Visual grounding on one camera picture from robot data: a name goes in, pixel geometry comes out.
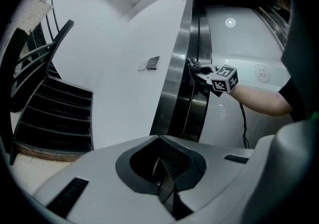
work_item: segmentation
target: round emblem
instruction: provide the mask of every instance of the round emblem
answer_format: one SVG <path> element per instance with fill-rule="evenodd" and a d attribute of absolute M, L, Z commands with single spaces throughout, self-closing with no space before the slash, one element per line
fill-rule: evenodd
<path fill-rule="evenodd" d="M 259 64 L 255 66 L 254 70 L 255 70 L 255 75 L 259 81 L 263 83 L 267 83 L 270 81 L 270 73 L 267 67 Z"/>

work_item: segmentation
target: white wall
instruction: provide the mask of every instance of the white wall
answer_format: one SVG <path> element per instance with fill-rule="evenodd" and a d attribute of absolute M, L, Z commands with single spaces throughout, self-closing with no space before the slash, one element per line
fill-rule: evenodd
<path fill-rule="evenodd" d="M 54 0 L 59 25 L 72 19 L 75 26 L 53 62 L 63 79 L 94 91 L 96 149 L 150 132 L 185 0 L 146 1 L 127 21 L 126 0 Z M 47 30 L 45 36 L 49 41 Z M 137 71 L 154 56 L 160 56 L 157 71 Z"/>

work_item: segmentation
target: rectangular black slot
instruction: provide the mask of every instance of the rectangular black slot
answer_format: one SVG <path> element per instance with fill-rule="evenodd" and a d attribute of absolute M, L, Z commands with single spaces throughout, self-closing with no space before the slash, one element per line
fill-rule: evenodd
<path fill-rule="evenodd" d="M 55 214 L 65 218 L 80 195 L 88 185 L 88 181 L 74 178 L 61 192 L 53 199 L 47 208 Z"/>
<path fill-rule="evenodd" d="M 237 163 L 241 163 L 241 164 L 246 164 L 249 158 L 244 158 L 244 157 L 239 157 L 239 156 L 228 154 L 226 157 L 224 157 L 224 159 L 227 159 L 227 160 L 230 160 L 233 162 L 237 162 Z"/>

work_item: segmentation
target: black and white cube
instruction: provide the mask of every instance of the black and white cube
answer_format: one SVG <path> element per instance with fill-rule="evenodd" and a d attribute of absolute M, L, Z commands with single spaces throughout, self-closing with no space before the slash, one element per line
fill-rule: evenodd
<path fill-rule="evenodd" d="M 237 68 L 223 65 L 211 79 L 213 89 L 220 92 L 231 92 L 238 83 Z"/>

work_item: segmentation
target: person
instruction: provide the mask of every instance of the person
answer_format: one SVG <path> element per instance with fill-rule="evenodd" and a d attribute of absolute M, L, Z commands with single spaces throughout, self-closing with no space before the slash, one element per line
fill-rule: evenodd
<path fill-rule="evenodd" d="M 290 0 L 272 0 L 276 9 L 290 10 Z M 243 85 L 236 85 L 230 95 L 256 112 L 271 116 L 289 114 L 293 121 L 306 118 L 301 96 L 290 78 L 279 92 L 266 92 Z"/>

